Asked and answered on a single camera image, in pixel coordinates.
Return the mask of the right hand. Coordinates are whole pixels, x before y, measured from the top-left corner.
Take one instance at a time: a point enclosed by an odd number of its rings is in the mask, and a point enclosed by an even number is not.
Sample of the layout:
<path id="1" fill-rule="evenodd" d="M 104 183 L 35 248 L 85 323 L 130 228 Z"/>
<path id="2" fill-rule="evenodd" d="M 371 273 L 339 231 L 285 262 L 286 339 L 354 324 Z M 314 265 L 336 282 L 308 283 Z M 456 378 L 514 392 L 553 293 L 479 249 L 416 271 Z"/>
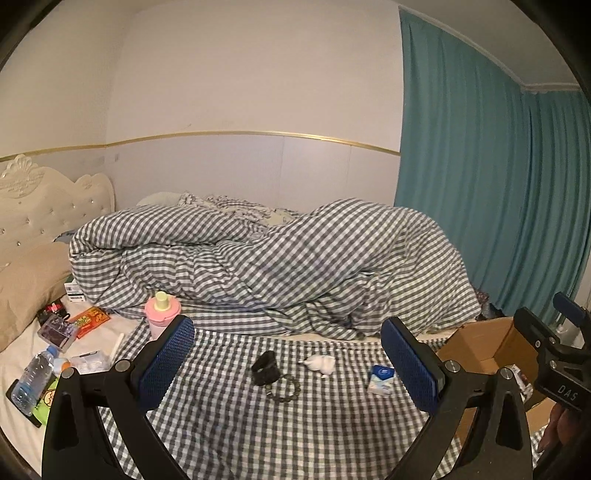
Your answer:
<path id="1" fill-rule="evenodd" d="M 549 423 L 538 444 L 537 451 L 545 452 L 557 444 L 566 445 L 581 431 L 581 415 L 556 403 L 549 417 Z"/>

